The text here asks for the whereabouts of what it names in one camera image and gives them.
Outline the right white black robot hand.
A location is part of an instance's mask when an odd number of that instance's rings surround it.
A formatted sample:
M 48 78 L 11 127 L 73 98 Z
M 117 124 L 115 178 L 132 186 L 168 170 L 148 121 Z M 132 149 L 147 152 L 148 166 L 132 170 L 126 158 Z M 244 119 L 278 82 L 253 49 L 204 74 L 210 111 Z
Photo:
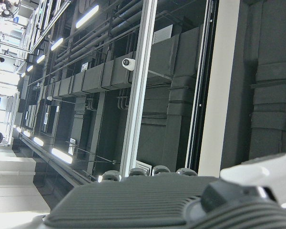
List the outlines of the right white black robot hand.
M 36 229 L 286 229 L 286 153 L 200 176 L 156 166 L 74 188 Z

